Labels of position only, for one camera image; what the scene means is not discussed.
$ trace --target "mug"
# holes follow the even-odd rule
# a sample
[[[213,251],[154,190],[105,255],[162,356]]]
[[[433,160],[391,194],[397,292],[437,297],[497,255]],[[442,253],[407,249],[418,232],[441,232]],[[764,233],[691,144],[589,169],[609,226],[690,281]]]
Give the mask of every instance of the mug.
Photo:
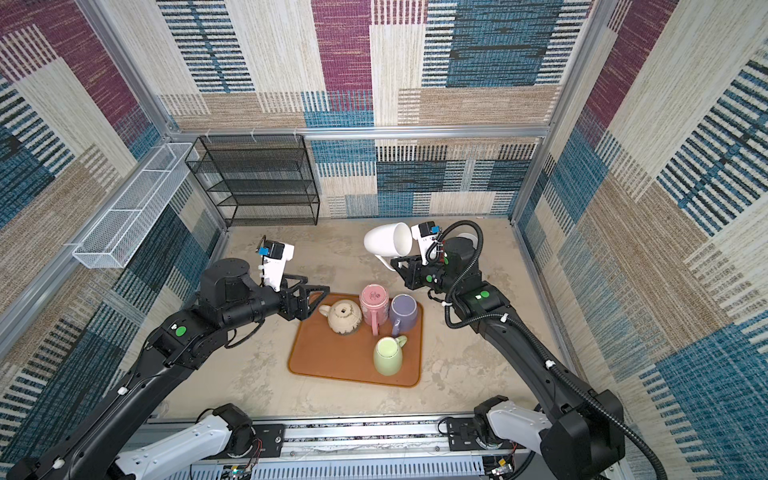
[[[328,317],[328,326],[341,335],[349,335],[357,331],[362,323],[362,312],[357,303],[352,300],[339,300],[332,306],[321,305],[318,310]]]
[[[384,376],[395,375],[402,367],[402,346],[406,344],[406,336],[396,339],[385,336],[376,343],[373,349],[373,365],[376,371]]]
[[[416,317],[419,314],[419,308],[416,300],[404,293],[392,299],[392,305],[389,307],[389,319],[392,320],[392,336],[398,336],[400,333],[407,332],[416,324]]]
[[[384,257],[404,257],[408,255],[411,253],[412,242],[411,229],[403,222],[389,223],[376,227],[366,233],[365,238],[362,239],[366,250],[373,253],[376,258],[384,263],[384,266],[393,272],[395,269],[389,262],[384,260]]]
[[[360,293],[362,318],[371,326],[373,335],[379,335],[379,325],[389,317],[389,294],[381,285],[371,283]]]

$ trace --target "beige tabletop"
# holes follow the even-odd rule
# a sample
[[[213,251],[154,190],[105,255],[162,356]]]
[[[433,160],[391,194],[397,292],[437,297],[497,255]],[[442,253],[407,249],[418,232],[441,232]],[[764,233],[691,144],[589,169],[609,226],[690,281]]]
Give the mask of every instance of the beige tabletop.
[[[458,217],[432,218],[447,227]],[[483,229],[485,246],[480,258],[483,278],[510,299],[531,331],[555,355],[533,284],[506,219],[472,220]],[[206,407],[233,402],[249,415],[356,415],[403,412],[464,412],[480,402],[504,395],[532,408],[530,389],[502,355],[470,327],[453,330],[445,325],[443,308],[427,298],[427,289],[414,292],[387,270],[362,245],[365,233],[400,219],[330,220],[317,226],[236,227],[227,256],[247,260],[257,277],[256,253],[262,235],[296,246],[286,273],[308,276],[310,283],[329,285],[332,292],[359,293],[369,283],[388,289],[390,297],[413,295],[424,306],[421,382],[410,389],[297,376],[287,363],[299,322],[271,316],[261,331],[234,349],[217,350],[165,400],[162,415],[197,416]],[[423,219],[404,219],[408,225]],[[456,233],[472,231],[460,227]],[[412,254],[418,253],[413,244]],[[245,335],[250,328],[239,332]]]

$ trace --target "white mug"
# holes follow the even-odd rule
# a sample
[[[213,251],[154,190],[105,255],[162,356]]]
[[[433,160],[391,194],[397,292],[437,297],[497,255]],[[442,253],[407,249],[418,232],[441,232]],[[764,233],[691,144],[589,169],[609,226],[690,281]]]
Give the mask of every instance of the white mug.
[[[395,271],[383,257],[404,257],[411,253],[411,229],[403,222],[389,223],[366,233],[363,244],[391,271]]]

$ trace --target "patterned wall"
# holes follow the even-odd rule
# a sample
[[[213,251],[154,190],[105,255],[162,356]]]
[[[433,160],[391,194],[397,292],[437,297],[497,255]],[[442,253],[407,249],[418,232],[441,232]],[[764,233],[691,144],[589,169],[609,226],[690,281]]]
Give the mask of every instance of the patterned wall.
[[[582,86],[519,223],[568,348],[670,478],[765,478],[768,3],[620,0]]]
[[[0,365],[0,475],[73,429],[197,289],[220,231],[186,180],[124,270],[80,266]]]
[[[103,0],[182,129],[546,123],[591,0]]]
[[[509,215],[539,139],[307,142],[320,216]]]
[[[0,10],[2,311],[159,135],[73,0]]]

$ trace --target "pink mug handle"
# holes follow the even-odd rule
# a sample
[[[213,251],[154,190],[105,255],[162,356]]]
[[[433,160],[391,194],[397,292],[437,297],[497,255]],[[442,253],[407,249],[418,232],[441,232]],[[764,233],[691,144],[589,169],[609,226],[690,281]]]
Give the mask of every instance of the pink mug handle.
[[[376,311],[371,310],[371,328],[373,329],[373,335],[379,335],[379,321],[376,318]]]

